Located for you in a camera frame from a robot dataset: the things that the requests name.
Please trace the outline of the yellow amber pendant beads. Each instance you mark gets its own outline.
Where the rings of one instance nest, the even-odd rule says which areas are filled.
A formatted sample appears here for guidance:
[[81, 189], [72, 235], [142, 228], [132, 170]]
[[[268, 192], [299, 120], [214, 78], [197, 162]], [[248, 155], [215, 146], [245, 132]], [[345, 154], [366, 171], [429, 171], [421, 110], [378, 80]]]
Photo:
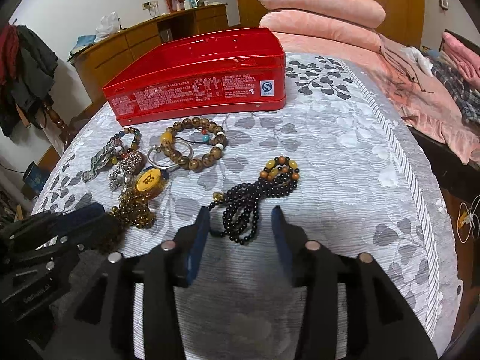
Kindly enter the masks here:
[[167, 171], [151, 166], [120, 194], [119, 202], [112, 207], [110, 214], [121, 228], [134, 226], [145, 229], [153, 226], [155, 214], [149, 202], [164, 191], [168, 178]]

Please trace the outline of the silver chain pendant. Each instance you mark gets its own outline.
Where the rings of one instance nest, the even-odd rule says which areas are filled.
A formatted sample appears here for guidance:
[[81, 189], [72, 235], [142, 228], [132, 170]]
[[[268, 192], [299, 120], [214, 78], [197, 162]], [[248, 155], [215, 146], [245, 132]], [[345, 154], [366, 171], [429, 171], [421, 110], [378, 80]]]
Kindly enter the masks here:
[[114, 170], [109, 174], [109, 189], [125, 191], [130, 188], [137, 175], [143, 170], [145, 165], [145, 156], [139, 151], [132, 151], [120, 161]]

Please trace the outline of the blue waste bin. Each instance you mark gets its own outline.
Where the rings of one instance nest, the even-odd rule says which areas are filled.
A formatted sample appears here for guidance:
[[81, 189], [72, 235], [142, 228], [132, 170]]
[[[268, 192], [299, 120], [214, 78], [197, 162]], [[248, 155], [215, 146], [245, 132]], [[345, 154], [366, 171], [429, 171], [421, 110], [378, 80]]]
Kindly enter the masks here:
[[21, 192], [24, 197], [30, 201], [37, 197], [47, 183], [49, 175], [49, 172], [41, 169], [35, 162], [31, 162], [22, 177], [24, 186]]

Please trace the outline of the coat rack with clothes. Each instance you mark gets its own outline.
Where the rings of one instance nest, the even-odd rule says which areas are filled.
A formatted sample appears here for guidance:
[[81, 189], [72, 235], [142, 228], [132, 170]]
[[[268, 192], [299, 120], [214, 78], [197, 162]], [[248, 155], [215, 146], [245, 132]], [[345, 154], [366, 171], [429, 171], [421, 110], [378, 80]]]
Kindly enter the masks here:
[[1, 132], [10, 137], [18, 123], [40, 130], [52, 122], [68, 147], [72, 130], [54, 110], [50, 95], [59, 58], [41, 38], [24, 25], [1, 29]]

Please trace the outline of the wooden sideboard cabinet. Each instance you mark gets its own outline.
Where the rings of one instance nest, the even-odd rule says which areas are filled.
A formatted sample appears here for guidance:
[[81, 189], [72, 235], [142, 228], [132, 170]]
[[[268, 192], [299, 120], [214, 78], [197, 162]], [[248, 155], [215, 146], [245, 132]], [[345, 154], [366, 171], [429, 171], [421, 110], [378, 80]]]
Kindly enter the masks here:
[[103, 103], [103, 86], [129, 64], [162, 43], [226, 30], [227, 5], [206, 7], [149, 19], [95, 43], [72, 58], [92, 103]]

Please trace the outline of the blue cloth on cabinet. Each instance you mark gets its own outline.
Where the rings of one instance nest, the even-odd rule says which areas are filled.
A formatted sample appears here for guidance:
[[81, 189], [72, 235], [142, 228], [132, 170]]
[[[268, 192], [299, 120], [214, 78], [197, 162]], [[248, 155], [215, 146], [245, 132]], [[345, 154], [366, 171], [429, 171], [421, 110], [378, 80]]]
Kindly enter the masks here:
[[76, 39], [76, 44], [70, 50], [69, 56], [67, 61], [70, 62], [79, 55], [82, 51], [86, 50], [87, 48], [91, 47], [95, 44], [96, 36], [95, 35], [82, 35]]

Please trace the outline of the white plastic bag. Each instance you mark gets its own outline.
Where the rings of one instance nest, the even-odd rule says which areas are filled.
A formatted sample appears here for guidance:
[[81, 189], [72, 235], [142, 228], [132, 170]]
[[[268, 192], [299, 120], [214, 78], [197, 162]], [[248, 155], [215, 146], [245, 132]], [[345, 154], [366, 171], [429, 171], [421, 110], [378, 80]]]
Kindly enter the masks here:
[[100, 42], [109, 36], [118, 33], [120, 28], [120, 18], [115, 11], [107, 16], [103, 16], [95, 29], [95, 41]]

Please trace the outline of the red tin box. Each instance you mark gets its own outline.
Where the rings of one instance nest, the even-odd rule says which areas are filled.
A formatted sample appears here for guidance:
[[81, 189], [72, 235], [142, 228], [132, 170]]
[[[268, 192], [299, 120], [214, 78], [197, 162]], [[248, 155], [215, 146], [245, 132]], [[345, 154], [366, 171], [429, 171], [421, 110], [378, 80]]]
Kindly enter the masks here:
[[117, 121], [247, 111], [286, 104], [286, 54], [268, 28], [241, 28], [160, 45], [103, 86]]

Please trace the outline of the plaid folded clothes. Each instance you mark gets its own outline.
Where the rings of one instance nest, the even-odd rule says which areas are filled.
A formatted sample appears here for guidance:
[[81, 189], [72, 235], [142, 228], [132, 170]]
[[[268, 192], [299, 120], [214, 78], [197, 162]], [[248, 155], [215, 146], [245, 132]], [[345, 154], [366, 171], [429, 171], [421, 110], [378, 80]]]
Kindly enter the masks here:
[[432, 74], [447, 89], [459, 107], [463, 120], [479, 125], [479, 92], [454, 67], [436, 60], [432, 64]]

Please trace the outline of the pink folded towel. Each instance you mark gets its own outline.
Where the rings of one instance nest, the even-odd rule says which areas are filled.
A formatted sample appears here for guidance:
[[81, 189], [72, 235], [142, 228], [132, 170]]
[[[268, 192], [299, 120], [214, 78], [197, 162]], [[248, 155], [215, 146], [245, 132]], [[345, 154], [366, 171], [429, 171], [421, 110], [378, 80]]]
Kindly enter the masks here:
[[480, 89], [480, 57], [450, 33], [442, 34], [443, 50], [456, 63], [457, 70], [473, 88]]

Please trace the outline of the lower pink folded quilt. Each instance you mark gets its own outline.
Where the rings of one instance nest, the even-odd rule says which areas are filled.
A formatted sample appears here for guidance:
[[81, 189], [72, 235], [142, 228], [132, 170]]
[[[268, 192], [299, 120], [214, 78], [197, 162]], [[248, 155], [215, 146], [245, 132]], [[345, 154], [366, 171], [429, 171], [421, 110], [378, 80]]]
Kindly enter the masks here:
[[276, 33], [323, 38], [373, 52], [379, 52], [382, 46], [374, 30], [302, 10], [271, 11], [260, 20], [259, 26]]

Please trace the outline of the pink folded quilt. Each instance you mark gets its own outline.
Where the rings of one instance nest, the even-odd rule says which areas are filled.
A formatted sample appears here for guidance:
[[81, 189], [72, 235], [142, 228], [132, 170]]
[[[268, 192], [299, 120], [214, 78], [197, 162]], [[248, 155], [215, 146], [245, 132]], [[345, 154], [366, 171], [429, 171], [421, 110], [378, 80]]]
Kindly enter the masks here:
[[258, 0], [270, 11], [297, 9], [346, 20], [375, 29], [386, 18], [382, 5], [374, 0]]
[[323, 38], [373, 52], [379, 52], [382, 46], [374, 30], [302, 10], [271, 11], [260, 20], [259, 26], [276, 33]]

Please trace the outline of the upper pink folded quilt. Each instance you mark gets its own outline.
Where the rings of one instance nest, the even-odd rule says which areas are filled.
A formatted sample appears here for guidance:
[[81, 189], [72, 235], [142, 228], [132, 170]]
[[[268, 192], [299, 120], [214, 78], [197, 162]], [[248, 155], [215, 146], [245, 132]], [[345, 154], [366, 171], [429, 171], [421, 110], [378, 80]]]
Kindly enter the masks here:
[[375, 29], [386, 18], [382, 5], [374, 0], [258, 0], [270, 11], [297, 9], [346, 20]]

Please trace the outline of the wall power socket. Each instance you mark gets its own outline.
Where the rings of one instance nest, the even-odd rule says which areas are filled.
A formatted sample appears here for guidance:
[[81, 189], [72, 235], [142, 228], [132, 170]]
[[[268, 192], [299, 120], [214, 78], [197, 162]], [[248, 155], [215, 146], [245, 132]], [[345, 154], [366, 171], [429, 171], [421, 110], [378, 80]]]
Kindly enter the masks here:
[[158, 2], [157, 1], [149, 1], [149, 2], [143, 2], [142, 4], [142, 9], [143, 10], [156, 10], [158, 8]]

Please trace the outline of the wall switch panel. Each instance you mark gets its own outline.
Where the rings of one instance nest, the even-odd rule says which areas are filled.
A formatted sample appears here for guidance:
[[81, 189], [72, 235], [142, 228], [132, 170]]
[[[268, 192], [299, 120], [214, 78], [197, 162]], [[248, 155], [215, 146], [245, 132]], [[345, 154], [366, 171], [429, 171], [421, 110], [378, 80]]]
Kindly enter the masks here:
[[447, 11], [449, 9], [449, 0], [439, 0], [439, 6], [442, 10]]

